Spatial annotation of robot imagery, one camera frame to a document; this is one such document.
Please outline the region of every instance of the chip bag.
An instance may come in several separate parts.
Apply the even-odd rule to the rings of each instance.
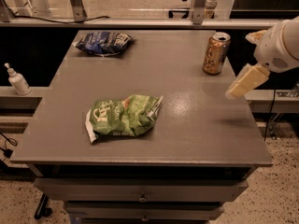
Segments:
[[[114,56],[125,51],[132,41],[133,38],[127,34],[97,31],[86,34],[76,48],[91,55]]]
[[[123,101],[96,101],[85,123],[91,143],[101,135],[136,137],[147,132],[155,125],[162,100],[135,94]]]

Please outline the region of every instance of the wire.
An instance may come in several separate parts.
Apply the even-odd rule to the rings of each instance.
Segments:
[[[5,135],[3,135],[1,132],[0,132],[0,135],[2,135],[5,139],[6,139],[6,141],[4,142],[4,146],[5,146],[5,148],[7,149],[7,142],[9,142],[12,146],[16,146],[16,145],[18,145],[18,142],[17,142],[17,140],[15,140],[15,139],[13,139],[13,138],[7,138]]]
[[[271,105],[270,105],[270,110],[269,110],[269,116],[268,116],[268,119],[267,119],[267,123],[265,125],[265,131],[264,131],[264,135],[263,135],[263,140],[265,141],[265,138],[267,136],[267,132],[268,132],[268,126],[269,126],[269,121],[271,119],[271,115],[272,115],[272,110],[273,110],[273,106],[274,106],[274,102],[275,102],[275,94],[276,94],[277,90],[274,89],[273,90],[273,98],[272,98],[272,102],[271,102]]]
[[[18,145],[18,142],[15,140],[15,139],[13,139],[13,138],[7,138],[5,135],[3,135],[1,132],[0,132],[0,134],[6,139],[6,141],[4,142],[4,146],[5,146],[5,148],[1,148],[0,147],[0,150],[3,152],[3,154],[4,154],[4,156],[6,157],[6,158],[10,158],[11,157],[11,155],[12,155],[12,153],[13,153],[13,150],[11,150],[11,149],[9,149],[9,148],[7,148],[7,142],[9,142],[12,146],[16,146],[16,145]]]
[[[82,21],[57,21],[57,20],[44,19],[44,18],[39,18],[39,17],[31,17],[31,16],[15,16],[15,18],[38,19],[38,20],[49,21],[49,22],[54,22],[54,23],[71,24],[71,23],[81,23],[81,22],[85,22],[85,21],[93,21],[93,20],[97,20],[97,19],[109,19],[110,17],[109,16],[99,16],[99,17],[82,20]]]

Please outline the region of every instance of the table top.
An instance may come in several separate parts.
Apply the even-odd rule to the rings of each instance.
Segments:
[[[271,156],[244,98],[228,100],[235,78],[202,70],[214,31],[127,30],[135,41],[118,57],[74,47],[79,31],[11,161],[26,164],[269,166]],[[98,99],[163,96],[155,127],[91,144],[86,114]]]

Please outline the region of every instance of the soda can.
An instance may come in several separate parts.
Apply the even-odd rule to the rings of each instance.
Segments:
[[[210,75],[221,72],[231,37],[223,32],[217,32],[208,39],[203,70]]]

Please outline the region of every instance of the lotion bottle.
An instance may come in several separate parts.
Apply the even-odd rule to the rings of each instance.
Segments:
[[[17,73],[13,68],[10,68],[9,63],[5,63],[5,67],[7,68],[7,72],[9,73],[8,81],[16,90],[16,92],[19,95],[28,94],[31,89],[24,76],[20,73]]]

